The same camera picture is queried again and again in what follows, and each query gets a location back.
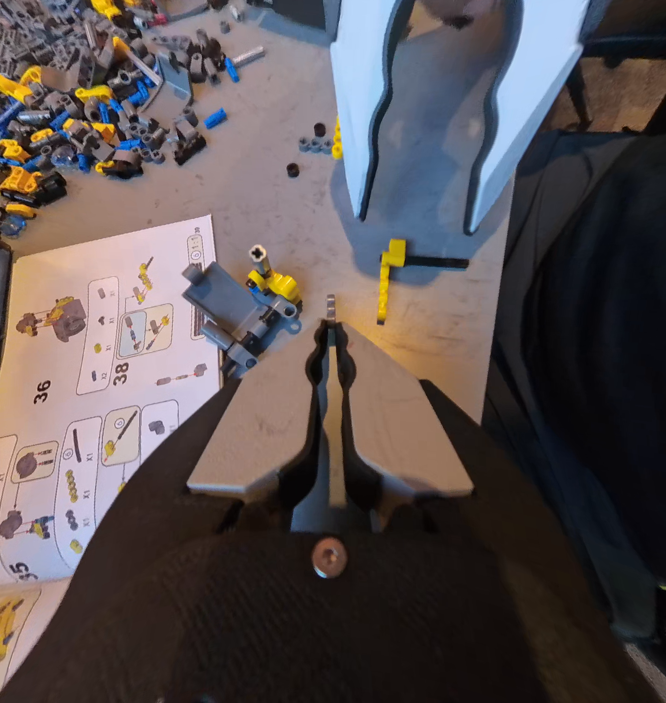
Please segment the pile of small building bricks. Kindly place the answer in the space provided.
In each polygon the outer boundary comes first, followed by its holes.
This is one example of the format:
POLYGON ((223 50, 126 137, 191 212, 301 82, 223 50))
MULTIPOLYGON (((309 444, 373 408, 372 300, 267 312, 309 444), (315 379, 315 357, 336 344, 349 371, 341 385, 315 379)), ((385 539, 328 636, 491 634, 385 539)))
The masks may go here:
POLYGON ((167 155, 182 166, 206 148, 194 86, 218 85, 265 56, 229 56, 195 36, 154 34, 181 15, 162 1, 0 1, 0 239, 16 239, 67 195, 65 171, 129 181, 167 155))

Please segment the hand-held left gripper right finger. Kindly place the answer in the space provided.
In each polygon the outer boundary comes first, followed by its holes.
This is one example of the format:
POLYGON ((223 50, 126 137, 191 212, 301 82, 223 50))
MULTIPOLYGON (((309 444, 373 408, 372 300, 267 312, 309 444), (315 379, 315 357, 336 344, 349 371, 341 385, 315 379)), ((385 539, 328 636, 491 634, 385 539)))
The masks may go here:
POLYGON ((346 494, 364 512, 474 491, 418 378, 352 326, 336 326, 346 494))

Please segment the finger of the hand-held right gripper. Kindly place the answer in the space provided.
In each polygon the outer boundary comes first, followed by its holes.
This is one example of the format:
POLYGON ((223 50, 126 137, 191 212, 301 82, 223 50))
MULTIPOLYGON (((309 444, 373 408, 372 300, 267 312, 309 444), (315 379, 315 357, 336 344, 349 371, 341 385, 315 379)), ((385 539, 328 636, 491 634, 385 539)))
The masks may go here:
POLYGON ((344 171, 364 221, 379 164, 379 130, 393 95, 392 65, 414 1, 341 1, 331 44, 344 171))
POLYGON ((588 1, 505 1, 497 74, 471 168, 464 232, 479 228, 583 51, 588 1))

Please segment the black axle with yellow connector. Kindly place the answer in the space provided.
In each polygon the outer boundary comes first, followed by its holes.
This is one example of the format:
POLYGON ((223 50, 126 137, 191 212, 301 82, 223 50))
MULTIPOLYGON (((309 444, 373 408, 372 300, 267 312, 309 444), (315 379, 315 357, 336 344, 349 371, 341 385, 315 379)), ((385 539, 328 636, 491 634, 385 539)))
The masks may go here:
POLYGON ((421 268, 442 268, 466 270, 470 260, 456 257, 431 257, 409 254, 407 241, 391 239, 388 249, 380 256, 381 270, 388 271, 391 268, 421 267, 421 268))

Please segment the grey and yellow brick assembly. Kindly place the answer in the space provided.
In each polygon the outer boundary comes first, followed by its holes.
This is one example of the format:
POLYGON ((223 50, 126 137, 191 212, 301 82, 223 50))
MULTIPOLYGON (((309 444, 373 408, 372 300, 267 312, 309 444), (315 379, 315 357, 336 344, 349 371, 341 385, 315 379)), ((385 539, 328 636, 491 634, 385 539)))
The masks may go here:
POLYGON ((295 335, 302 329, 295 279, 276 272, 263 245, 254 245, 249 256, 252 269, 243 286, 217 262, 190 264, 182 272, 189 283, 183 297, 203 315, 199 332, 218 347, 223 380, 257 365, 277 331, 295 335))

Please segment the grey desk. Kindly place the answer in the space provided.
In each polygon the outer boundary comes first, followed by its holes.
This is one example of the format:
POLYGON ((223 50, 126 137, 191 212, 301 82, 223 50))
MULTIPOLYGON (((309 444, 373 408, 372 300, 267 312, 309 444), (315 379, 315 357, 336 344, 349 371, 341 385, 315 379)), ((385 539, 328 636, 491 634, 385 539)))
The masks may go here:
POLYGON ((260 357, 286 347, 324 318, 335 294, 337 318, 380 347, 415 377, 430 380, 474 419, 486 388, 488 354, 508 226, 512 185, 480 225, 462 231, 469 170, 482 141, 481 103, 491 80, 496 22, 461 34, 427 31, 398 50, 393 100, 381 128, 380 162, 367 218, 352 213, 344 162, 297 153, 304 124, 338 113, 330 60, 323 49, 261 30, 266 57, 244 70, 244 92, 225 90, 228 119, 195 165, 157 167, 132 186, 100 186, 97 204, 84 186, 59 205, 60 225, 80 241, 85 231, 118 224, 160 226, 210 215, 216 261, 233 278, 245 274, 246 250, 262 244, 276 270, 293 275, 303 294, 303 328, 277 332, 260 357), (287 177, 287 163, 301 173, 287 177), (377 325, 380 256, 391 239, 409 254, 469 259, 466 270, 391 268, 386 322, 377 325))

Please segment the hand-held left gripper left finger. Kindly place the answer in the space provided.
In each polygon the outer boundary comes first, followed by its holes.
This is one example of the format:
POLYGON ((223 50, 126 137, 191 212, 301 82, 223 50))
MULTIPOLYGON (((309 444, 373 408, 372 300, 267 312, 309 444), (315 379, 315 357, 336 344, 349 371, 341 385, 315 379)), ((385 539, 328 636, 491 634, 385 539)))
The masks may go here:
POLYGON ((318 473, 326 322, 246 372, 189 476, 191 492, 296 507, 318 473))

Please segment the open instruction booklet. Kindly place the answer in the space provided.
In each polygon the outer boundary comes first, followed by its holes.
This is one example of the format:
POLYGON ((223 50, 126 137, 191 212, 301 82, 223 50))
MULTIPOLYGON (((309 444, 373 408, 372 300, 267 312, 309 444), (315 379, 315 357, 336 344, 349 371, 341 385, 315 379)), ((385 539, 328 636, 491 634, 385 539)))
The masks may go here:
POLYGON ((183 297, 210 215, 15 262, 0 368, 0 691, 136 470, 221 389, 183 297))

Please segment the black office chair base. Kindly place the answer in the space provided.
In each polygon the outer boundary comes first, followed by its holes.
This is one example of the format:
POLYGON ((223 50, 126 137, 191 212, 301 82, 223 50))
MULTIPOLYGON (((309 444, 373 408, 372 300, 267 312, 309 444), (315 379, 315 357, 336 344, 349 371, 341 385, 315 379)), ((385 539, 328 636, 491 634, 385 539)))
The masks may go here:
POLYGON ((666 30, 588 40, 554 126, 578 133, 666 133, 666 30))

